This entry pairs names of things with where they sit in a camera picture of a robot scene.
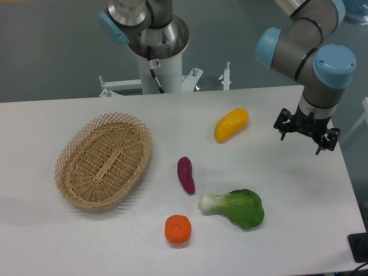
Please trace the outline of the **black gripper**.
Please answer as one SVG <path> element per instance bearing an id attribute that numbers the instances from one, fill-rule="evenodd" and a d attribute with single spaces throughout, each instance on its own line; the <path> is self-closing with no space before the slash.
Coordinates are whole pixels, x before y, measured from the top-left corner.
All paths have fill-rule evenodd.
<path id="1" fill-rule="evenodd" d="M 314 112 L 306 115 L 299 106 L 294 115 L 288 109 L 283 108 L 273 128 L 281 134 L 281 140 L 284 140 L 287 133 L 294 132 L 311 137 L 318 145 L 315 152 L 315 155 L 318 155 L 321 151 L 334 151 L 338 143 L 340 129 L 328 129 L 330 119 L 330 117 L 318 119 Z"/>

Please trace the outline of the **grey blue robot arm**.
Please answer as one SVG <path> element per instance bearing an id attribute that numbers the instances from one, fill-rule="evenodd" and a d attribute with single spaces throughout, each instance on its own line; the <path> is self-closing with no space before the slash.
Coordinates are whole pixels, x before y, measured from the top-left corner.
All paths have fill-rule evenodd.
<path id="1" fill-rule="evenodd" d="M 303 86 L 295 113 L 283 109 L 274 128 L 281 135 L 311 137 L 318 150 L 334 150 L 340 130 L 328 123 L 351 83 L 355 55 L 345 46 L 324 44 L 345 16 L 342 1 L 278 1 L 292 20 L 287 30 L 269 28 L 260 37 L 256 59 Z M 189 43 L 186 23 L 171 1 L 110 1 L 98 23 L 115 44 L 136 55 L 144 94 L 192 93 L 201 71 L 182 75 Z"/>

